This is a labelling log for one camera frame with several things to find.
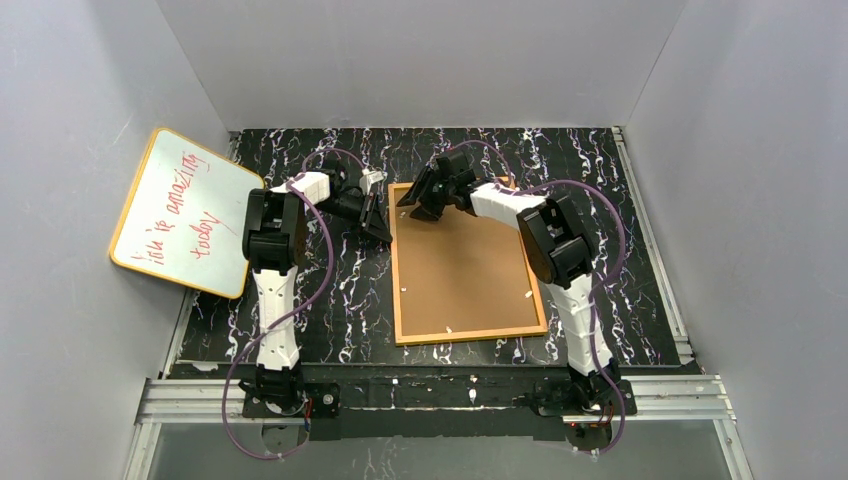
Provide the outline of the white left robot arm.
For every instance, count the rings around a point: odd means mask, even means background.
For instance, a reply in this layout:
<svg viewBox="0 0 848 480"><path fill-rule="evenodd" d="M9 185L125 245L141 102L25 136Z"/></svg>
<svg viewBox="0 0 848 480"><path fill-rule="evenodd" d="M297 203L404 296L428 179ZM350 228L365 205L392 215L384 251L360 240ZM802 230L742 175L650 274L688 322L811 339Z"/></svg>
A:
<svg viewBox="0 0 848 480"><path fill-rule="evenodd" d="M299 362L293 316L296 277L306 257L306 212L318 221L322 212L339 217L356 233L389 244L392 235L380 210L385 178L384 172L365 168L352 184L344 169L323 169L249 193L242 250L259 298L259 366L286 371Z"/></svg>

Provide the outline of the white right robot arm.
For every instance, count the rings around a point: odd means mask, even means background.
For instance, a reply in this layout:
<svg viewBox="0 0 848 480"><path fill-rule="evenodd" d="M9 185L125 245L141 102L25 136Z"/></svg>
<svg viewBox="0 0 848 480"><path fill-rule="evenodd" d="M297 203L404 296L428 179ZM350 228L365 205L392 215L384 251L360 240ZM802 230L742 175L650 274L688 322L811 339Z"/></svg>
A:
<svg viewBox="0 0 848 480"><path fill-rule="evenodd" d="M502 179L480 177L468 156L454 149L423 167L394 205L409 207L416 220L438 221L451 206L516 229L532 272L561 318L568 366L580 377L612 378L613 355L595 313L595 243L568 196L541 196Z"/></svg>

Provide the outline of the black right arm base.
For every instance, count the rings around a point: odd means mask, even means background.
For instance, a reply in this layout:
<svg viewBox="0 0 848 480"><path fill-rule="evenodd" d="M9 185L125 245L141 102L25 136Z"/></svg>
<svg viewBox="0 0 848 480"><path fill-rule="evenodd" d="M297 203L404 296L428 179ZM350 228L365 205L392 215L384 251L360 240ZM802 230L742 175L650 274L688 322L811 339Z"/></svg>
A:
<svg viewBox="0 0 848 480"><path fill-rule="evenodd" d="M621 380L616 387L601 378L589 383L571 380L536 382L524 403L542 417L568 417L573 427L608 427L638 413L635 393L629 382Z"/></svg>

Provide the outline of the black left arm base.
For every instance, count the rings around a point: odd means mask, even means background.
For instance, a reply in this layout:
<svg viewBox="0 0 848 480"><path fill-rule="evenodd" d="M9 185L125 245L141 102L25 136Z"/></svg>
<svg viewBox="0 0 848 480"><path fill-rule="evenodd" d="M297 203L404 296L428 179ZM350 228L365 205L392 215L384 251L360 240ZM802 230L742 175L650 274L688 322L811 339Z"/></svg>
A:
<svg viewBox="0 0 848 480"><path fill-rule="evenodd" d="M306 383L277 388L257 387L253 381L240 380L245 393L242 415L245 418L335 418L340 410L341 390L335 383Z"/></svg>

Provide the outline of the whiteboard with red writing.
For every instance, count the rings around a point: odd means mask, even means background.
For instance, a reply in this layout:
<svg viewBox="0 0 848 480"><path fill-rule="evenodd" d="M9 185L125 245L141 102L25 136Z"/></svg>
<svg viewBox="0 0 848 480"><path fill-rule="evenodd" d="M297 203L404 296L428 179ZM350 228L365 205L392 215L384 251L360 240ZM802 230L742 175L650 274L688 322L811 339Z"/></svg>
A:
<svg viewBox="0 0 848 480"><path fill-rule="evenodd" d="M247 168L168 129L148 143L109 247L112 262L227 299L245 289Z"/></svg>

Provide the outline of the aluminium rail base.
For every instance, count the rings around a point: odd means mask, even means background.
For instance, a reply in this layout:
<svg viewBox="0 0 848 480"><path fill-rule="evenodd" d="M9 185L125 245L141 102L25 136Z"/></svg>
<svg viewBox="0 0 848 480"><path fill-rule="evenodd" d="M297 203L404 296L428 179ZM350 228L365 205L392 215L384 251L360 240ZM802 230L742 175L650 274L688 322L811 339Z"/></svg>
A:
<svg viewBox="0 0 848 480"><path fill-rule="evenodd" d="M718 375L631 376L638 413L633 421L710 420L733 479L753 477L736 429L736 416ZM124 470L125 479L146 479L164 424L217 424L222 379L165 379L146 382Z"/></svg>

